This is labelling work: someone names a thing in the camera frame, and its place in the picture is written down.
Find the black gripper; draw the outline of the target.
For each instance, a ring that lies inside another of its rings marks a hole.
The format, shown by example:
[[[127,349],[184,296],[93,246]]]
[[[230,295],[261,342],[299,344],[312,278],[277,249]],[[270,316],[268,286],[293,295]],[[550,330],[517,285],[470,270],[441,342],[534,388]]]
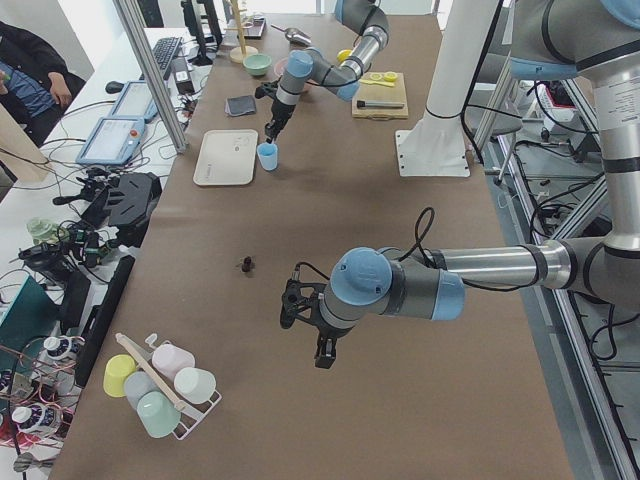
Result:
[[[292,117],[296,105],[287,104],[279,99],[275,99],[272,103],[271,113],[272,121],[268,122],[264,127],[267,143],[274,143],[285,128],[285,124]]]
[[[351,328],[337,328],[322,321],[316,324],[318,329],[317,349],[315,354],[315,366],[317,368],[329,368],[336,360],[335,342],[347,335]]]

